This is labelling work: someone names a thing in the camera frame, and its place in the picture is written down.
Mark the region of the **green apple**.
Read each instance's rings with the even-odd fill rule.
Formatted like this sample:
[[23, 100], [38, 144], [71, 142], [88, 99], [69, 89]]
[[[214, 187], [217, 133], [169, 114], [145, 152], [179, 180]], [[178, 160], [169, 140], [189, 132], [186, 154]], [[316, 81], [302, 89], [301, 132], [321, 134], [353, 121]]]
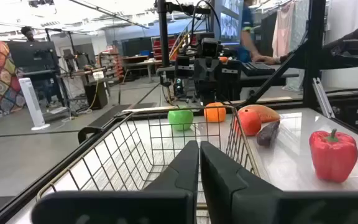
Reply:
[[178, 110], [169, 111], [167, 118], [174, 131], [187, 131], [193, 123], [193, 112], [181, 106]]

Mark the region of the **red bell pepper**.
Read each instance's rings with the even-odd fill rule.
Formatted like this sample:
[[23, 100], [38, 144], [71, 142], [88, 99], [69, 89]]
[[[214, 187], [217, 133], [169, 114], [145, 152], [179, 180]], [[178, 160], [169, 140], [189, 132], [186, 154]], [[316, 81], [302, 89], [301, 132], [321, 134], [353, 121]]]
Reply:
[[318, 179], [342, 183], [358, 160], [356, 140], [333, 129], [315, 131], [309, 138], [311, 158]]

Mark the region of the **red tomato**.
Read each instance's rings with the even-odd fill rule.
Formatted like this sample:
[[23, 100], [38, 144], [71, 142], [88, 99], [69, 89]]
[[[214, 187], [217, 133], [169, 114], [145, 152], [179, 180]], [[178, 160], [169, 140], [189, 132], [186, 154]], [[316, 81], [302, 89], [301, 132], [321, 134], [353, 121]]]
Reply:
[[246, 136], [255, 136], [262, 127], [258, 113], [251, 109], [243, 109], [237, 112], [238, 117], [234, 120], [234, 132], [244, 132]]

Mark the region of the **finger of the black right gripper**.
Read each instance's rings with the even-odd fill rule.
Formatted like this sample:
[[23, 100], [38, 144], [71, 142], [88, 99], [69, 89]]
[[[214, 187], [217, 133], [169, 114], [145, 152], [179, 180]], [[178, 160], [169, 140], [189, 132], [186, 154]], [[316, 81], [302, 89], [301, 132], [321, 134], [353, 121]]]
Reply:
[[209, 81], [211, 82], [211, 88], [216, 91], [219, 85], [221, 76], [221, 61], [212, 61], [209, 68]]
[[205, 61], [195, 62], [195, 85], [197, 93], [206, 91], [208, 87], [208, 67]]

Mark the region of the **dark purple eggplant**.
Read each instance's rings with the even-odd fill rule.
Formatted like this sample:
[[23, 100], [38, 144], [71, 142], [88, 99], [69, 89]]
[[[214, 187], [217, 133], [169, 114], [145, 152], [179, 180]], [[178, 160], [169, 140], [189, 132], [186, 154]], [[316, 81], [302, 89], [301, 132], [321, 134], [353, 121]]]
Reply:
[[262, 128], [257, 134], [257, 144], [263, 147], [270, 147], [278, 135], [280, 121], [274, 121]]

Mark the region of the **colourful patchwork quilt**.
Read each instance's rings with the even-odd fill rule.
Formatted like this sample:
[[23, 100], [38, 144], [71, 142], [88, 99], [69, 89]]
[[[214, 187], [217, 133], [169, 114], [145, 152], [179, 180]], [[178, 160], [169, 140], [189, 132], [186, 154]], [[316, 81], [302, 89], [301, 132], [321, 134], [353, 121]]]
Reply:
[[19, 111], [26, 105], [16, 72], [8, 45], [0, 41], [0, 108], [3, 114]]

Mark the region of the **pink hanging garment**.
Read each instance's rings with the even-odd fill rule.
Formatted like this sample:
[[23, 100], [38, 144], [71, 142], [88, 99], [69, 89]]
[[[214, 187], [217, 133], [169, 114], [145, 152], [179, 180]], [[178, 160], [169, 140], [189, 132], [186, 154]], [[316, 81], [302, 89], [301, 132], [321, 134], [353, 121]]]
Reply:
[[281, 57], [289, 53], [294, 0], [287, 2], [277, 11], [275, 29], [272, 39], [273, 57]]

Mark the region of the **black vertical pole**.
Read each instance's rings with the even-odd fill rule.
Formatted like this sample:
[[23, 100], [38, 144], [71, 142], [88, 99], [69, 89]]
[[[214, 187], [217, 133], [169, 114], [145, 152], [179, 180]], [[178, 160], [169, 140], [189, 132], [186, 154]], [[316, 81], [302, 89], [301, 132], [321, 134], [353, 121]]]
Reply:
[[155, 0], [154, 6], [157, 8], [158, 23], [160, 29], [160, 43], [162, 51], [162, 69], [170, 67], [170, 59], [168, 52], [168, 27], [167, 27], [167, 13], [173, 11], [184, 12], [192, 15], [192, 26], [194, 26], [195, 16], [197, 14], [208, 15], [211, 14], [212, 6], [209, 8], [199, 7], [200, 3], [193, 6], [186, 6], [184, 4], [175, 4], [166, 2], [166, 0]]

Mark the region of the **black keyboard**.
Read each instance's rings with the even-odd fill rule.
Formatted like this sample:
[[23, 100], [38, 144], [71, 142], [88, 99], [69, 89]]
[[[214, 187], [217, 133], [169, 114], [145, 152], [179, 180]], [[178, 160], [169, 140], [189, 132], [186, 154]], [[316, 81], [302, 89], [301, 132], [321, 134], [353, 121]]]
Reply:
[[259, 62], [243, 63], [242, 70], [248, 77], [272, 75], [275, 72], [274, 68]]

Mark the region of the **orange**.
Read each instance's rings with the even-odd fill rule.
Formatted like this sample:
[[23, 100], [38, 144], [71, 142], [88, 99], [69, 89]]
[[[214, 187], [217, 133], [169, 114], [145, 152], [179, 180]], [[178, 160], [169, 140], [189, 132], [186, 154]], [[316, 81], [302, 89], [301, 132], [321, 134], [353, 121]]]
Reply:
[[204, 109], [204, 117], [209, 123], [220, 123], [226, 120], [226, 109], [220, 102], [209, 103]]

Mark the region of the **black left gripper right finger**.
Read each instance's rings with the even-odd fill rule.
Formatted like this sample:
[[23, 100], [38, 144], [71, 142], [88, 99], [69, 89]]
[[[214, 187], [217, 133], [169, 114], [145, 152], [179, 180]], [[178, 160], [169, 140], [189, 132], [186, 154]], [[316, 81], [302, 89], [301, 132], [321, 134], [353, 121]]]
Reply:
[[200, 159], [212, 224], [358, 224], [358, 191], [282, 191], [206, 141]]

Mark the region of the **watermelon slice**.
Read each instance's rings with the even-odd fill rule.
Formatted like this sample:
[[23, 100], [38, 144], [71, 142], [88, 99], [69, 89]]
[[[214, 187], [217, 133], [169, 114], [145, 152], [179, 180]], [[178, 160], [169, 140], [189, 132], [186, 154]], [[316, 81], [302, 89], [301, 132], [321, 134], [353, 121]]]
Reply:
[[262, 123], [280, 120], [280, 115], [275, 110], [264, 105], [247, 105], [242, 107], [240, 110], [255, 111], [259, 115]]

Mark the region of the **wall display screen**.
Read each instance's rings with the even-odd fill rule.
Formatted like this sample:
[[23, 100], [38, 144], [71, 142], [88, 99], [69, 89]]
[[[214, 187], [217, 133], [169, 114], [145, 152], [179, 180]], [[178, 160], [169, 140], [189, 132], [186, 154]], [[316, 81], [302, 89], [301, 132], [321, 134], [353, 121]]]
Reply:
[[221, 41], [223, 44], [238, 44], [240, 42], [240, 21], [242, 0], [221, 1]]

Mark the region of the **black monitor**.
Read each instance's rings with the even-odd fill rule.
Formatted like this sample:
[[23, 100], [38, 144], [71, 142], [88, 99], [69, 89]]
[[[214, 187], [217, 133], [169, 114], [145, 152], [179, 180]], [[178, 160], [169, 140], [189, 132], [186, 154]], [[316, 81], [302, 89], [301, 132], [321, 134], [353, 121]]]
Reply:
[[24, 72], [57, 72], [58, 57], [53, 42], [7, 42], [11, 57], [17, 68]]

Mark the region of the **wire basket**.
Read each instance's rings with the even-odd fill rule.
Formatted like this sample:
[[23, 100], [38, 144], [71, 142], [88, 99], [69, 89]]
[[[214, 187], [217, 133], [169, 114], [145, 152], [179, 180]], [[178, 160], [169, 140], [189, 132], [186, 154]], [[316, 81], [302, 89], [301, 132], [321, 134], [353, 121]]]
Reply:
[[[168, 118], [167, 118], [168, 112], [171, 111], [171, 110], [178, 110], [178, 107], [180, 107], [180, 106], [168, 107], [168, 108], [154, 108], [154, 109], [151, 109], [151, 110], [123, 112], [123, 113], [121, 113], [119, 115], [119, 121], [116, 124], [114, 124], [113, 126], [111, 126], [110, 128], [103, 129], [101, 131], [100, 137], [97, 140], [95, 140], [95, 141], [87, 140], [87, 141], [84, 142], [86, 150], [89, 149], [91, 146], [93, 146], [104, 135], [106, 135], [106, 133], [108, 131], [110, 131], [113, 128], [119, 126], [123, 121], [127, 121], [128, 119], [133, 119], [135, 121], [148, 120], [148, 119], [167, 119], [168, 120]], [[229, 120], [229, 119], [235, 120], [235, 118], [238, 117], [237, 111], [233, 107], [231, 107], [231, 106], [223, 106], [223, 107], [225, 107], [225, 109], [226, 109], [226, 121]], [[203, 118], [206, 121], [206, 119], [204, 117], [204, 109], [205, 108], [200, 108], [200, 107], [199, 108], [187, 108], [186, 107], [186, 110], [192, 110], [192, 112], [193, 112], [193, 121], [194, 121], [195, 118]], [[241, 135], [246, 138], [246, 136], [245, 136], [243, 131], [241, 131]], [[210, 215], [209, 215], [209, 212], [208, 212], [208, 206], [207, 206], [207, 203], [206, 203], [205, 195], [204, 195], [203, 184], [202, 184], [202, 181], [201, 181], [200, 145], [201, 145], [201, 143], [198, 143], [198, 147], [199, 147], [198, 190], [197, 190], [198, 196], [197, 196], [197, 203], [196, 203], [196, 221], [195, 221], [194, 224], [212, 224], [211, 219], [210, 219]], [[40, 192], [37, 194], [37, 202], [36, 202], [36, 204], [41, 199], [43, 199], [44, 197], [49, 195], [49, 194], [47, 194], [47, 195], [45, 195], [43, 197], [40, 196], [40, 193], [42, 193], [46, 189], [46, 186], [43, 187], [40, 190]]]

